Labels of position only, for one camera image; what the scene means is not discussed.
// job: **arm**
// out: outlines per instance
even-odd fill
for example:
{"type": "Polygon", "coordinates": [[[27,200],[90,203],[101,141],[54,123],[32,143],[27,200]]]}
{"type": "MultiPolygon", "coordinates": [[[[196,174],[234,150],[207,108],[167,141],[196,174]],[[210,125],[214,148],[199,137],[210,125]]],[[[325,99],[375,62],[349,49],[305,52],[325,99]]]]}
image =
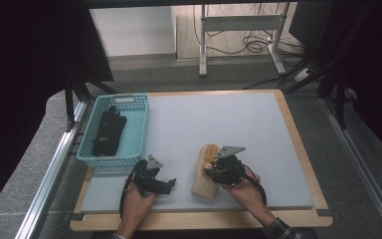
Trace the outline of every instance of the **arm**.
{"type": "MultiPolygon", "coordinates": [[[[260,177],[253,174],[246,168],[246,173],[260,182],[260,177]]],[[[262,195],[259,190],[247,179],[238,185],[222,185],[231,196],[245,209],[247,209],[265,228],[266,236],[271,239],[302,239],[302,235],[287,226],[272,213],[272,211],[263,203],[262,195]]]]}
{"type": "Polygon", "coordinates": [[[146,197],[141,196],[137,185],[131,181],[126,191],[123,217],[112,238],[131,238],[141,220],[150,213],[155,198],[155,193],[150,193],[146,197]]]}

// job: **black cloth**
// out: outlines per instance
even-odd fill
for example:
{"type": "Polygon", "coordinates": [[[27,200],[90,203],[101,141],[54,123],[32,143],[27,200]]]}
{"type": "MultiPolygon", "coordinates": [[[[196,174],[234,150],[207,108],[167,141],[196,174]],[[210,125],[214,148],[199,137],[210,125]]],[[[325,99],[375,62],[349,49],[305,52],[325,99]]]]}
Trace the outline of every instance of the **black cloth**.
{"type": "Polygon", "coordinates": [[[112,81],[88,9],[0,1],[0,191],[36,133],[48,98],[80,74],[112,81]]]}

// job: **table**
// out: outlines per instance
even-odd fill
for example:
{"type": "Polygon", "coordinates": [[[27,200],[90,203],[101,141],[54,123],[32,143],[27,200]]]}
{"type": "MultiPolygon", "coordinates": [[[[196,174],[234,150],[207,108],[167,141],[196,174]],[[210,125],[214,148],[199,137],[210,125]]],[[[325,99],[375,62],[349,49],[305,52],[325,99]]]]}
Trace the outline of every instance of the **table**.
{"type": "MultiPolygon", "coordinates": [[[[333,219],[328,212],[321,188],[311,167],[308,156],[299,137],[287,102],[281,91],[222,91],[222,92],[184,92],[184,93],[151,93],[151,97],[175,95],[227,95],[227,94],[260,94],[274,93],[282,111],[290,138],[306,177],[314,201],[310,209],[274,210],[274,214],[293,227],[329,226],[333,219]]],[[[89,168],[74,213],[81,214],[84,196],[94,175],[89,168]]],[[[117,213],[87,214],[80,220],[72,220],[71,228],[76,231],[114,231],[120,219],[117,213]]],[[[205,211],[205,212],[153,212],[139,225],[138,230],[181,230],[181,229],[231,229],[258,228],[260,223],[247,211],[205,211]]]]}

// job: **sleeve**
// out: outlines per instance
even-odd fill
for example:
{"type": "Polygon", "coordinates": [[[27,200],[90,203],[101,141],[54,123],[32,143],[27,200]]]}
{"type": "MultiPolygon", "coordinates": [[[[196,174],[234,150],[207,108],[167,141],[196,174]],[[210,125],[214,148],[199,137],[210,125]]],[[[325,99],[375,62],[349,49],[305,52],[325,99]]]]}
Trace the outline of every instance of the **sleeve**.
{"type": "Polygon", "coordinates": [[[276,221],[265,228],[264,233],[269,239],[303,239],[304,237],[298,231],[292,229],[288,225],[286,225],[280,219],[276,219],[276,221]]]}

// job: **person's right hand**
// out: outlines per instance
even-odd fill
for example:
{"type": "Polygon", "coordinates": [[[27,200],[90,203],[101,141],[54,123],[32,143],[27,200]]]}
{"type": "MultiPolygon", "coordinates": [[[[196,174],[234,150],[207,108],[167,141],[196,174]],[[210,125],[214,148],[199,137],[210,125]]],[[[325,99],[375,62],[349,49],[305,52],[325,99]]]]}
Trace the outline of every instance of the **person's right hand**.
{"type": "MultiPolygon", "coordinates": [[[[246,168],[247,175],[253,177],[257,182],[260,182],[258,175],[246,168]]],[[[253,183],[247,179],[243,179],[237,185],[222,184],[222,187],[227,190],[231,196],[260,222],[263,226],[270,226],[275,220],[275,215],[263,202],[263,197],[253,183]]]]}

